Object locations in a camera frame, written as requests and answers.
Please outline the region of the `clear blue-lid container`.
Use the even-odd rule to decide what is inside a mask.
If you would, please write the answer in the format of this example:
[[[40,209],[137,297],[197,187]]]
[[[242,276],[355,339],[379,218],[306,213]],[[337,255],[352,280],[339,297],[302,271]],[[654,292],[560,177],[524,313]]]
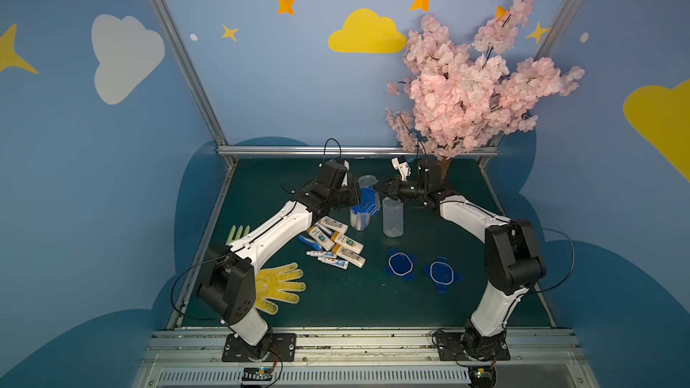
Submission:
[[[357,231],[364,231],[379,210],[380,201],[377,193],[372,188],[362,188],[359,205],[350,208],[350,226]]]
[[[378,183],[378,179],[374,175],[363,175],[358,179],[359,188],[375,190],[375,186]]]
[[[399,237],[404,234],[404,203],[399,199],[384,198],[383,232],[388,237]]]

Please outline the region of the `white orange-cap lotion bottle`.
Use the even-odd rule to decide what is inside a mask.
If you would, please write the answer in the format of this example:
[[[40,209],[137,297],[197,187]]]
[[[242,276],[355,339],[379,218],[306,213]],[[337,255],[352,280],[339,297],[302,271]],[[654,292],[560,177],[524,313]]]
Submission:
[[[349,228],[346,224],[343,224],[342,222],[331,217],[322,217],[318,220],[317,224],[318,226],[326,228],[330,231],[339,232],[342,234],[346,234]]]

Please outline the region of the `blue travel toothbrush case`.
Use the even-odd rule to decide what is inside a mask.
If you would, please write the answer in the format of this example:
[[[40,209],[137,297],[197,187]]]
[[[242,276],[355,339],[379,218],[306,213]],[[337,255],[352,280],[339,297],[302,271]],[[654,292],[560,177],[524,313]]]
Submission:
[[[318,244],[318,242],[316,242],[315,240],[313,240],[311,238],[305,237],[303,235],[299,235],[298,241],[301,242],[302,244],[307,245],[313,251],[323,251],[323,248],[321,247],[321,245]]]

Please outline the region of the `small white toothpaste tube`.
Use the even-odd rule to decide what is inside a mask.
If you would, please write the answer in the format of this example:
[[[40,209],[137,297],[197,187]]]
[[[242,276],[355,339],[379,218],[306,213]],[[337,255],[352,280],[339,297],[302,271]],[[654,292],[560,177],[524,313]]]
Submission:
[[[327,265],[332,266],[332,267],[337,267],[340,269],[348,269],[349,264],[350,264],[346,260],[340,260],[337,258],[330,258],[330,257],[325,257],[325,256],[319,256],[317,258],[317,260],[319,260],[319,262],[321,262],[321,263],[327,264]]]

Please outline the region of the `blue container lid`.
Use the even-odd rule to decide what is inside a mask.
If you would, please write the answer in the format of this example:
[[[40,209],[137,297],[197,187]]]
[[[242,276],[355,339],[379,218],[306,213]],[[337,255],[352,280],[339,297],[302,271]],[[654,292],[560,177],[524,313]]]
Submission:
[[[439,294],[445,295],[449,287],[464,279],[460,271],[456,271],[446,257],[438,256],[434,262],[423,268],[424,273],[432,280]]]
[[[385,267],[385,272],[389,276],[402,278],[407,282],[414,280],[414,267],[416,257],[414,255],[403,253],[396,248],[391,248],[388,253],[388,260]]]

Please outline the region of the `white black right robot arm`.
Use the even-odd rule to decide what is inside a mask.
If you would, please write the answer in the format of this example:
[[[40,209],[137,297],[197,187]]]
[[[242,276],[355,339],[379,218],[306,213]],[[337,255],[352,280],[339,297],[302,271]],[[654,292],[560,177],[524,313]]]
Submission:
[[[418,200],[484,244],[487,287],[465,325],[462,353],[480,361],[508,360],[506,330],[510,316],[531,287],[546,275],[533,225],[526,219],[494,214],[443,181],[404,181],[395,177],[377,183],[374,189],[391,199]]]

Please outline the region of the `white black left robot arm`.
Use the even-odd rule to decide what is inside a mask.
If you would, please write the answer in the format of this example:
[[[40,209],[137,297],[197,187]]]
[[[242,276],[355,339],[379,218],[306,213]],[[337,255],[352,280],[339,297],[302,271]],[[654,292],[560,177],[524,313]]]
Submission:
[[[299,190],[272,217],[249,235],[230,245],[213,244],[199,269],[194,295],[226,323],[245,346],[259,357],[270,347],[272,331],[254,308],[255,280],[264,264],[285,244],[336,208],[360,203],[357,183],[326,188],[312,183]]]

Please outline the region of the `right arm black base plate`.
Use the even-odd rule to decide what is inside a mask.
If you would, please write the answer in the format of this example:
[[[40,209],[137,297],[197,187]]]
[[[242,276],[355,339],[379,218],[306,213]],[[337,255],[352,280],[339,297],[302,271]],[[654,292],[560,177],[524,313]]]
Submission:
[[[511,359],[506,332],[483,337],[474,330],[467,332],[444,332],[432,334],[432,344],[438,350],[441,361],[509,361]]]

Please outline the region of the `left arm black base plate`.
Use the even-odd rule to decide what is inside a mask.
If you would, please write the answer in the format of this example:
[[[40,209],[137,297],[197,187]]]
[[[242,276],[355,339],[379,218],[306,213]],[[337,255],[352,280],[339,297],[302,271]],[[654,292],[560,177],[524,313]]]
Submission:
[[[268,331],[256,344],[250,345],[239,335],[231,334],[226,338],[222,351],[223,362],[292,362],[295,359],[296,335],[294,333],[273,333]]]

